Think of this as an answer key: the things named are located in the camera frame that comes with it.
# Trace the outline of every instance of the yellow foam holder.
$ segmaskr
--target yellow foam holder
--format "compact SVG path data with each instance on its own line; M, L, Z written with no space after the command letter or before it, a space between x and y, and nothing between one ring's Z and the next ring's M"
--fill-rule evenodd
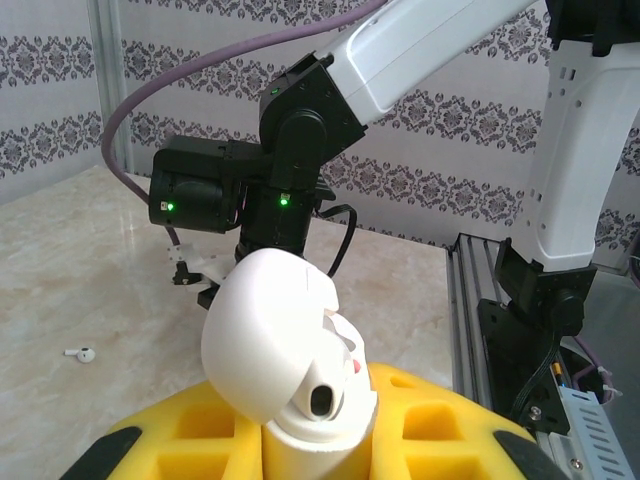
M379 395L370 439L370 480L523 479L494 437L526 430L442 387L371 364ZM258 480L261 427L227 405L208 382L188 388L115 425L142 434L109 480Z

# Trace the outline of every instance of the patterned wall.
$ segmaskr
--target patterned wall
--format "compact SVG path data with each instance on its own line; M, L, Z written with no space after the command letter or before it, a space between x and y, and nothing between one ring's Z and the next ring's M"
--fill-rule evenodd
M0 204L96 164L99 112L86 2L3 2Z
M207 51L343 12L361 0L120 0L127 87ZM367 136L324 168L363 228L451 244L459 232L508 235L542 124L548 82L544 2L499 27L405 96ZM333 34L245 55L176 82L132 116L134 158L149 173L155 149L180 132L257 133L257 100L271 78ZM640 228L640 119L597 232L596 261L622 264Z

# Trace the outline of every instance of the black cable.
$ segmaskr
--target black cable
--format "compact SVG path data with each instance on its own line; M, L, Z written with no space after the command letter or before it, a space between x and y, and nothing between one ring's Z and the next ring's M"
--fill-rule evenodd
M358 213L351 205L338 205L336 207L332 207L324 212L316 209L316 215L319 218L324 220L329 219L331 217L335 217L336 215L340 215L341 213L349 212L349 223L347 225L347 231L344 234L344 239L342 240L342 245L340 245L340 249L338 250L338 254L336 255L336 259L333 261L333 265L329 269L327 275L329 277L333 277L338 268L340 268L340 264L342 263L342 259L344 258L347 250L349 249L349 245L351 245L351 240L353 239L353 234L356 232L356 224L358 222Z
M529 377L529 380L527 380L527 383L525 383L524 386L520 389L520 392L518 392L518 395L516 396L515 400L513 401L513 405L511 406L511 412L509 413L509 417L514 422L517 423L520 419L520 415L522 414L522 410L527 403L529 395L531 395L531 391L535 388L536 385L538 385L538 383L540 383L542 377L544 377L544 375L549 371L549 367L551 366L553 359L556 358L556 355L560 350L561 339L562 335L560 335L559 332L554 331L552 333L551 345L549 345L549 350L542 360L542 363L536 369L536 371L533 372L533 375Z

